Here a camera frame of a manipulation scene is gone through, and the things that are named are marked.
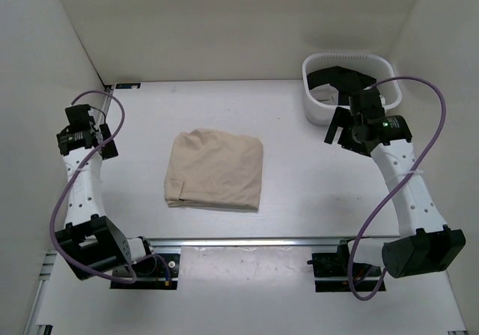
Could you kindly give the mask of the beige trousers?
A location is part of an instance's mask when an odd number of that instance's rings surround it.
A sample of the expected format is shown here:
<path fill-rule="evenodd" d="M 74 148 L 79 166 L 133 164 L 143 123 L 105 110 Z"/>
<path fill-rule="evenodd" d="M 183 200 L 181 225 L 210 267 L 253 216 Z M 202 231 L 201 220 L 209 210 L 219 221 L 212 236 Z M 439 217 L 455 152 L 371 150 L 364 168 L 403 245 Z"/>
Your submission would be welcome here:
<path fill-rule="evenodd" d="M 170 207 L 256 212 L 260 205 L 263 144 L 214 129 L 181 132 L 171 148 L 164 181 Z"/>

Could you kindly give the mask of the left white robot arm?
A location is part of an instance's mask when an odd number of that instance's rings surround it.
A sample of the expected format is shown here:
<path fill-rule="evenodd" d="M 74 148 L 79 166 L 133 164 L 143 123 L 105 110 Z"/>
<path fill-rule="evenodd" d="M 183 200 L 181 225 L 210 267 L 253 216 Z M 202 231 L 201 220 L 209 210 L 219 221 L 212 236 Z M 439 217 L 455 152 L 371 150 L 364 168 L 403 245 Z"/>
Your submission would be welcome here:
<path fill-rule="evenodd" d="M 107 217 L 101 189 L 103 161 L 118 156 L 106 123 L 98 125 L 89 105 L 65 109 L 68 125 L 56 135 L 67 169 L 67 216 L 64 228 L 53 232 L 60 249 L 80 280 L 92 276 L 85 269 L 106 273 L 131 265 L 140 275 L 156 269 L 157 258 L 143 237 L 128 239 Z"/>

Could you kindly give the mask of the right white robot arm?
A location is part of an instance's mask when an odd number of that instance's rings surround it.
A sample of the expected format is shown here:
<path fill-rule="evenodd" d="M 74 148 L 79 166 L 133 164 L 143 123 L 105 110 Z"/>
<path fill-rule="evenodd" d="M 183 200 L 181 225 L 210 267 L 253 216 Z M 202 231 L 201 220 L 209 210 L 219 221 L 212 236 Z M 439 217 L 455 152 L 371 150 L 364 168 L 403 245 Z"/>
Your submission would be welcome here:
<path fill-rule="evenodd" d="M 376 89 L 352 92 L 349 108 L 338 107 L 325 141 L 336 134 L 347 150 L 371 157 L 392 198 L 400 238 L 382 247 L 382 261 L 394 278 L 440 272 L 464 248 L 462 230 L 452 230 L 437 210 L 415 169 L 412 133 L 405 119 L 388 116 Z"/>

